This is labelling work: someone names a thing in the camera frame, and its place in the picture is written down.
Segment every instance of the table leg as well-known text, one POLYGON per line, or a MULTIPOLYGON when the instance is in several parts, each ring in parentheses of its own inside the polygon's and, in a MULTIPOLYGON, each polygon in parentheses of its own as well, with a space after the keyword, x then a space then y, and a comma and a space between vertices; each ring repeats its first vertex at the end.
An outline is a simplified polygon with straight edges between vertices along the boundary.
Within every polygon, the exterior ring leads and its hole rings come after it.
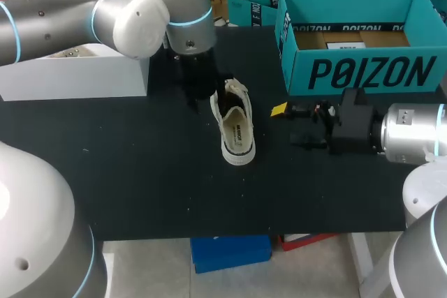
POLYGON ((360 298, 379 298, 383 291, 391 284, 388 263, 391 254, 390 246, 383 254, 372 273, 360 284, 360 298))
POLYGON ((374 268, 365 233, 348 234, 348 243, 356 266, 358 282, 361 284, 374 268))

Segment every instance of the white sneaker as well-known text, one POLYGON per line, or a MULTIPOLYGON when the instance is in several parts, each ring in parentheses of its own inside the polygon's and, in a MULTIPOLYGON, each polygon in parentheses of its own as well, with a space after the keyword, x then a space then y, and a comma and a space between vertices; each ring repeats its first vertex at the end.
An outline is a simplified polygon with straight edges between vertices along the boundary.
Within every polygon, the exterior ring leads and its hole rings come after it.
POLYGON ((217 91, 210 99, 212 113, 221 131, 223 157, 233 165, 250 163, 256 153, 251 103, 247 92, 247 88, 238 80, 226 80, 222 110, 219 109, 217 91))

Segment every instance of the floor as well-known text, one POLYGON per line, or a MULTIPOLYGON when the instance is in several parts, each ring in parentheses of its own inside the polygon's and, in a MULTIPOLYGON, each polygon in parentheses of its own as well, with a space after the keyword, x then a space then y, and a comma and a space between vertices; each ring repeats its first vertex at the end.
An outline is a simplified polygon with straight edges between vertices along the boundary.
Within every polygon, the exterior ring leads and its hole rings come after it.
POLYGON ((294 251, 276 248, 269 262, 197 275, 189 239, 106 242, 111 286, 106 298, 358 298, 346 236, 294 251))

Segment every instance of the black tabletop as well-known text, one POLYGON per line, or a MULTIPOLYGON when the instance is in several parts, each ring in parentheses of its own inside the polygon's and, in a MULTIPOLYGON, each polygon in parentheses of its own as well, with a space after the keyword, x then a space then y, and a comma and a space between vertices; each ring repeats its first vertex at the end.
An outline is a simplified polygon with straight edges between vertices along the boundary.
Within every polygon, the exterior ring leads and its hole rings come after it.
MULTIPOLYGON (((249 165, 223 159, 208 101, 196 114, 179 88, 156 87, 169 76, 163 54, 151 60, 147 98, 0 103, 0 140, 63 174, 98 239, 403 230, 402 185, 414 167, 292 147, 289 133, 308 125, 270 118, 288 98, 273 30, 217 33, 219 68, 248 87, 253 105, 249 165)), ((445 101, 441 90, 368 98, 382 110, 445 101)))

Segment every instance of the white paper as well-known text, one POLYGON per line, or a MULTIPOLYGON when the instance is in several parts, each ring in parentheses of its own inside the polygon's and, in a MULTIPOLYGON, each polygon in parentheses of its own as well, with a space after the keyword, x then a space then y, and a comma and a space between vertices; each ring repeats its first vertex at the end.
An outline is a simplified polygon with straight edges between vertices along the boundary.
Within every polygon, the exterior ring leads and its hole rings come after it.
POLYGON ((366 48, 363 42, 336 42, 326 43, 328 49, 363 49, 366 48))

